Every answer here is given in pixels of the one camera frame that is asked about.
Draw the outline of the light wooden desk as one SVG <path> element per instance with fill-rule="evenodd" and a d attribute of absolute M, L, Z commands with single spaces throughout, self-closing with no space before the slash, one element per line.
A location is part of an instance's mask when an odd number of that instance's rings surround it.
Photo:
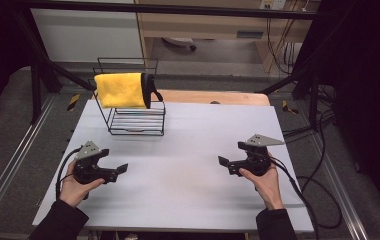
<path fill-rule="evenodd" d="M 220 7 L 233 9 L 260 9 L 261 0 L 134 0 L 136 4 Z M 303 12 L 306 7 L 315 10 L 314 0 L 287 0 L 282 10 Z M 278 70 L 284 58 L 284 46 L 301 44 L 310 29 L 310 20 L 247 18 L 228 16 L 200 16 L 175 14 L 137 15 L 140 33 L 146 41 L 144 54 L 149 55 L 149 41 L 155 38 L 243 39 L 255 43 L 264 70 Z"/>

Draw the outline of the office chair base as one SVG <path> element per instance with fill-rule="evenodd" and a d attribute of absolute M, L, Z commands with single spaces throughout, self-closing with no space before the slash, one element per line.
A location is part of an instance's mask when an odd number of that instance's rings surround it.
<path fill-rule="evenodd" d="M 191 51 L 195 51 L 197 49 L 196 45 L 194 44 L 194 41 L 191 38 L 168 38 L 165 37 L 164 41 L 180 46 L 180 47 L 188 47 Z"/>

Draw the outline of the aluminium floor rail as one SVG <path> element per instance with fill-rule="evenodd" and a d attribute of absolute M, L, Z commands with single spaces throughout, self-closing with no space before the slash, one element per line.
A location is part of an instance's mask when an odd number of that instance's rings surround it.
<path fill-rule="evenodd" d="M 335 167 L 332 164 L 331 158 L 326 152 L 325 142 L 317 134 L 312 136 L 313 143 L 317 152 L 322 159 L 322 167 L 331 187 L 331 190 L 336 197 L 338 204 L 341 207 L 341 213 L 349 233 L 353 240 L 368 240 L 368 234 L 360 220 L 351 198 L 346 191 L 343 181 L 340 179 Z"/>
<path fill-rule="evenodd" d="M 24 137 L 21 139 L 15 152 L 9 159 L 7 166 L 4 168 L 0 175 L 0 202 L 6 193 L 9 185 L 11 184 L 16 172 L 20 168 L 24 158 L 26 157 L 30 147 L 32 146 L 35 138 L 40 132 L 41 127 L 45 123 L 47 116 L 49 115 L 55 100 L 58 98 L 57 94 L 50 94 L 44 101 L 42 106 L 42 113 L 37 118 L 36 122 L 31 124 L 27 129 Z"/>

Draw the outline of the white cabinet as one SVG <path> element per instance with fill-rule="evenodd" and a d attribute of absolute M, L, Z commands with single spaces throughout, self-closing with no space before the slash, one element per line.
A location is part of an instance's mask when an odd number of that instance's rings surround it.
<path fill-rule="evenodd" d="M 135 13 L 32 9 L 32 15 L 52 61 L 143 57 Z"/>

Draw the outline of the yellow black striped tape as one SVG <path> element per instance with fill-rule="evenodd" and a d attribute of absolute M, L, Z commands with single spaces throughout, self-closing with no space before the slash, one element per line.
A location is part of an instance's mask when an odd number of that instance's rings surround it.
<path fill-rule="evenodd" d="M 286 100 L 282 100 L 282 110 L 284 112 L 290 112 L 294 115 L 299 114 L 297 109 L 290 108 Z"/>
<path fill-rule="evenodd" d="M 68 104 L 67 111 L 73 111 L 76 106 L 78 100 L 80 98 L 80 94 L 74 94 Z"/>

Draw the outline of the person's left hand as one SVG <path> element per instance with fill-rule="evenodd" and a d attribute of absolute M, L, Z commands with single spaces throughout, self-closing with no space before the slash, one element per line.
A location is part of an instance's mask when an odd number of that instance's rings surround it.
<path fill-rule="evenodd" d="M 59 199 L 73 208 L 77 207 L 90 191 L 98 188 L 105 182 L 102 178 L 88 184 L 77 182 L 73 176 L 75 163 L 76 161 L 72 161 L 68 165 L 66 176 L 61 181 L 61 191 L 59 194 Z"/>

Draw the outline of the white wall socket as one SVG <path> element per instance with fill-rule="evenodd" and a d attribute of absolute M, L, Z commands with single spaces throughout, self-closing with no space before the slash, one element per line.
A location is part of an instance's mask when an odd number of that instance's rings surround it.
<path fill-rule="evenodd" d="M 267 10 L 282 10 L 287 0 L 261 0 L 259 8 Z"/>

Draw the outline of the wooden table board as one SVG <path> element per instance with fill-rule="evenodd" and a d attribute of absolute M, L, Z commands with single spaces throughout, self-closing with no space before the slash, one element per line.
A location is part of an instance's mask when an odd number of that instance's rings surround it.
<path fill-rule="evenodd" d="M 210 104 L 217 102 L 219 104 L 228 105 L 258 105 L 269 106 L 270 102 L 266 95 L 259 93 L 242 93 L 233 91 L 192 91 L 192 90 L 157 90 L 162 96 L 163 102 L 177 102 L 177 103 L 202 103 Z M 99 99 L 99 94 L 93 96 L 96 103 L 100 103 L 102 108 L 107 107 L 132 107 L 132 108 L 146 108 L 144 101 L 126 100 L 125 104 L 108 104 L 106 101 Z"/>

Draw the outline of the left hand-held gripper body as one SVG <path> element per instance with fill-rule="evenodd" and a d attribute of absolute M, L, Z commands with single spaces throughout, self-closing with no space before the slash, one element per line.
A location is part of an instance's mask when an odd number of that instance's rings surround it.
<path fill-rule="evenodd" d="M 75 156 L 75 166 L 73 176 L 81 184 L 88 184 L 96 179 L 102 178 L 105 183 L 115 182 L 118 175 L 108 174 L 107 168 L 98 166 L 99 161 L 93 159 L 100 150 L 94 142 L 87 141 Z"/>

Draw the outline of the person's right hand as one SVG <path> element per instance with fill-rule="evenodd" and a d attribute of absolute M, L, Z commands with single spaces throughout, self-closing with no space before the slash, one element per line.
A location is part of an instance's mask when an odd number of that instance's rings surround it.
<path fill-rule="evenodd" d="M 268 171 L 262 176 L 254 175 L 244 168 L 240 168 L 239 173 L 254 184 L 255 189 L 263 199 L 268 210 L 284 209 L 279 187 L 278 171 L 274 164 L 272 164 L 268 168 Z"/>

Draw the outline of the black metal frame strut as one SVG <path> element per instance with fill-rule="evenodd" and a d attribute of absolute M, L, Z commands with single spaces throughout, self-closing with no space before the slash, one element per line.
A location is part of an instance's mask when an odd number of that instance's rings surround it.
<path fill-rule="evenodd" d="M 44 83 L 50 93 L 57 93 L 62 89 L 58 80 L 58 75 L 61 75 L 88 91 L 93 91 L 95 87 L 50 60 L 43 43 L 36 36 L 36 31 L 30 26 L 25 12 L 26 10 L 20 7 L 13 7 L 10 10 L 19 28 L 21 49 L 30 61 L 33 106 L 31 123 L 34 124 L 42 115 L 41 83 Z"/>
<path fill-rule="evenodd" d="M 292 96 L 295 100 L 309 96 L 308 123 L 313 130 L 318 130 L 317 107 L 319 76 L 314 67 L 303 66 L 298 70 L 294 70 L 288 77 L 279 80 L 277 83 L 263 90 L 259 90 L 258 93 L 269 95 L 294 81 L 296 81 L 296 86 L 292 91 Z"/>

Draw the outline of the yellow cloth with black trim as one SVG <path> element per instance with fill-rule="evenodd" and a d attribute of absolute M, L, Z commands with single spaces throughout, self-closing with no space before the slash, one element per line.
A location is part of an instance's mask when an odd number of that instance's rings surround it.
<path fill-rule="evenodd" d="M 146 73 L 108 73 L 94 77 L 103 108 L 151 108 L 152 95 L 162 102 L 154 76 Z"/>

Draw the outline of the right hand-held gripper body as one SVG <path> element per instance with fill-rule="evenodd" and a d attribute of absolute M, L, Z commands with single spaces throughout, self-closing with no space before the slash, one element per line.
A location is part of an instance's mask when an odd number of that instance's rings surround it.
<path fill-rule="evenodd" d="M 274 139 L 260 134 L 254 134 L 252 137 L 243 142 L 250 146 L 253 146 L 252 151 L 244 150 L 247 154 L 247 164 L 244 166 L 244 169 L 249 170 L 251 173 L 257 176 L 264 175 L 268 171 L 268 168 L 271 166 L 272 159 L 269 155 L 267 147 L 284 144 L 282 140 Z"/>

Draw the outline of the black metal frame crossbar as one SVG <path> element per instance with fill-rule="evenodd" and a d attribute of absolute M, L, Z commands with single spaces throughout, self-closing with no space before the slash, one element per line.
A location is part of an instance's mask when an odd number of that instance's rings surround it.
<path fill-rule="evenodd" d="M 52 1 L 52 0 L 18 0 L 21 6 L 34 9 L 73 10 L 73 11 L 101 11 L 124 13 L 150 13 L 200 16 L 228 16 L 247 18 L 296 19 L 314 20 L 320 17 L 316 12 L 296 12 L 279 10 L 250 10 L 220 7 L 154 5 L 154 4 L 126 4 L 79 1 Z"/>

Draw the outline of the black wire rack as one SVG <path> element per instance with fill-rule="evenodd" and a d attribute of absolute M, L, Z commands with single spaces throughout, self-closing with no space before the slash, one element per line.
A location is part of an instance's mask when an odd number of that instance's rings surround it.
<path fill-rule="evenodd" d="M 114 58 L 99 57 L 97 66 L 93 68 L 94 77 L 108 73 L 146 73 L 157 75 L 158 60 L 150 58 Z M 96 96 L 97 86 L 94 80 Z M 97 103 L 106 124 L 112 135 L 152 135 L 163 136 L 166 107 L 155 95 L 152 95 L 151 108 L 102 108 Z"/>

